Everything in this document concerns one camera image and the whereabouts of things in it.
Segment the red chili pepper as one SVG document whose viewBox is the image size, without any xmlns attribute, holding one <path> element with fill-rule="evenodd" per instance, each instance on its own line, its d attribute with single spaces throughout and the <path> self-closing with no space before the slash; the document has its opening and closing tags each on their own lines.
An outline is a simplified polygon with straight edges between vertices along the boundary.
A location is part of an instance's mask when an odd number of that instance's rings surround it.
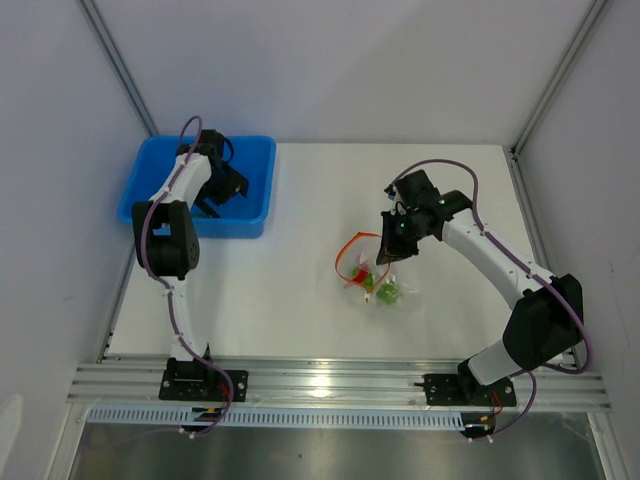
<svg viewBox="0 0 640 480">
<path fill-rule="evenodd" d="M 370 288 L 374 284 L 374 275 L 367 268 L 355 267 L 351 272 L 351 281 L 364 288 Z"/>
</svg>

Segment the clear zip top bag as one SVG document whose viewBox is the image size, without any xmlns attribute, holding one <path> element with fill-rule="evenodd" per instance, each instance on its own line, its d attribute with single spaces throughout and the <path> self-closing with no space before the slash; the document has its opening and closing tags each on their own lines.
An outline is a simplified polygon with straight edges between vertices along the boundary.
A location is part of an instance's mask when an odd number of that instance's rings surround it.
<svg viewBox="0 0 640 480">
<path fill-rule="evenodd" d="M 376 264 L 380 240 L 380 234 L 359 231 L 339 249 L 334 259 L 334 272 L 339 280 L 338 293 L 349 305 L 377 310 L 384 315 L 414 313 L 422 306 L 420 292 L 404 282 L 391 263 Z M 351 281 L 355 267 L 367 268 L 374 275 L 374 284 L 370 288 Z M 384 305 L 376 298 L 377 289 L 385 281 L 394 281 L 400 287 L 402 297 L 394 305 Z"/>
</svg>

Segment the green grape bunch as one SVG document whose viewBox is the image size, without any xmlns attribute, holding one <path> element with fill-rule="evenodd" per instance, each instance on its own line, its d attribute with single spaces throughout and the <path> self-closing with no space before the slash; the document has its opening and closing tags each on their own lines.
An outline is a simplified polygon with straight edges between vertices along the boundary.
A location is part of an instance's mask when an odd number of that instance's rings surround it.
<svg viewBox="0 0 640 480">
<path fill-rule="evenodd" d="M 402 297 L 398 284 L 394 281 L 383 282 L 376 291 L 376 298 L 384 305 L 394 305 Z"/>
</svg>

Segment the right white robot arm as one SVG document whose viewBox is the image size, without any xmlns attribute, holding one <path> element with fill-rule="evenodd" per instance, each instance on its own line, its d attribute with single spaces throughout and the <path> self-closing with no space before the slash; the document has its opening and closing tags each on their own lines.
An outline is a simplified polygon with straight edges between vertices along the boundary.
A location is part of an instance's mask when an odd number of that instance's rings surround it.
<svg viewBox="0 0 640 480">
<path fill-rule="evenodd" d="M 511 310 L 502 337 L 459 365 L 456 389 L 464 401 L 479 403 L 497 381 L 549 365 L 565 350 L 586 343 L 579 282 L 570 275 L 557 277 L 512 252 L 464 194 L 389 196 L 393 206 L 382 214 L 378 263 L 415 256 L 419 241 L 433 236 L 468 260 Z"/>
</svg>

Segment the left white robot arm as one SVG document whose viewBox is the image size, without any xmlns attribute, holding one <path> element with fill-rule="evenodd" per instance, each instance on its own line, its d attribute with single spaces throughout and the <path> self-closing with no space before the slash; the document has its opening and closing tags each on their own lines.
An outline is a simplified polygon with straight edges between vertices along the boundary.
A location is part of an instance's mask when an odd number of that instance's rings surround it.
<svg viewBox="0 0 640 480">
<path fill-rule="evenodd" d="M 197 400 L 215 392 L 216 374 L 222 370 L 213 364 L 208 342 L 196 332 L 187 299 L 187 275 L 200 258 L 191 208 L 198 206 L 217 218 L 217 206 L 238 195 L 246 197 L 249 190 L 249 180 L 231 166 L 225 151 L 235 154 L 230 139 L 216 130 L 200 131 L 190 143 L 180 139 L 167 180 L 149 200 L 132 207 L 138 262 L 167 303 L 171 360 L 189 368 L 181 385 Z"/>
</svg>

